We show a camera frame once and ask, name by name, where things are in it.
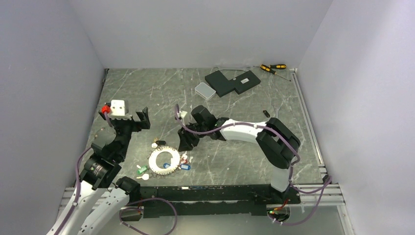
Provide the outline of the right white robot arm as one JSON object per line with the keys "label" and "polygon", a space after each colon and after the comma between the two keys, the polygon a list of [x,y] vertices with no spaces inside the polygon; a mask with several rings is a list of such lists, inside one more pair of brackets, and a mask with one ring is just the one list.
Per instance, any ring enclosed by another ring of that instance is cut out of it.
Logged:
{"label": "right white robot arm", "polygon": [[264,122],[216,118],[206,107],[199,105],[191,111],[194,123],[185,124],[185,112],[178,105],[174,106],[174,112],[176,121],[181,125],[178,131],[180,152],[193,150],[204,137],[257,144],[273,166],[272,188],[269,191],[271,200],[282,203],[288,198],[293,165],[300,159],[298,150],[301,142],[278,118],[271,117]]}

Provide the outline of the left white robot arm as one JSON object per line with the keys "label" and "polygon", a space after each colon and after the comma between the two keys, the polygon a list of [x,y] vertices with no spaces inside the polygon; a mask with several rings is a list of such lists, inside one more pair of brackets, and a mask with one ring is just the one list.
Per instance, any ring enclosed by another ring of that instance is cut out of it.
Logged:
{"label": "left white robot arm", "polygon": [[126,158],[132,133],[150,129],[148,108],[136,112],[138,120],[126,110],[120,111],[115,117],[99,111],[112,124],[110,131],[102,129],[95,137],[90,146],[93,154],[83,169],[76,163],[75,190],[48,234],[96,235],[122,207],[140,201],[140,184],[136,180],[124,176],[114,188],[110,186]]}

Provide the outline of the silver disc keyring with keys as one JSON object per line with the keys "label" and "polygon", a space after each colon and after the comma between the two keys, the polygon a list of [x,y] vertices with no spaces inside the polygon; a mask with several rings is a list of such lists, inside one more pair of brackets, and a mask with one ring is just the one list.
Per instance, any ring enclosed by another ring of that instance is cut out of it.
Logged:
{"label": "silver disc keyring with keys", "polygon": [[147,156],[146,165],[137,165],[138,180],[149,180],[150,178],[163,178],[179,171],[189,171],[193,157],[187,151],[180,152],[178,149],[167,145],[166,141],[154,139],[151,144],[153,151]]}

